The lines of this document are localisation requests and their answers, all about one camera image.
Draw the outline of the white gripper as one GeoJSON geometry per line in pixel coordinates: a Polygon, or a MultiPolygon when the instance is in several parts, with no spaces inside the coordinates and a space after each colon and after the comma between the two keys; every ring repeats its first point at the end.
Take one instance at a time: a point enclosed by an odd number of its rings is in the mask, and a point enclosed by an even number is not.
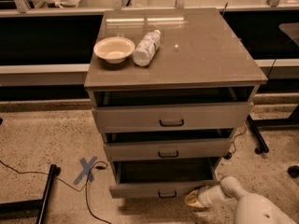
{"type": "Polygon", "coordinates": [[[185,203],[196,208],[211,207],[217,203],[228,203],[233,200],[234,198],[224,193],[220,185],[201,187],[185,197],[185,203]]]}

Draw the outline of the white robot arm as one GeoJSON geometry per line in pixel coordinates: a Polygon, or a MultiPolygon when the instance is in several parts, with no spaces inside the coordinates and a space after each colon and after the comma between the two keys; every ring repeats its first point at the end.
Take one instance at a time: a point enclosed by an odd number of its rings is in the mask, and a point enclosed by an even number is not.
{"type": "Polygon", "coordinates": [[[191,207],[208,208],[237,200],[234,224],[297,224],[264,196],[246,191],[233,176],[225,176],[216,186],[192,190],[185,198],[191,207]]]}

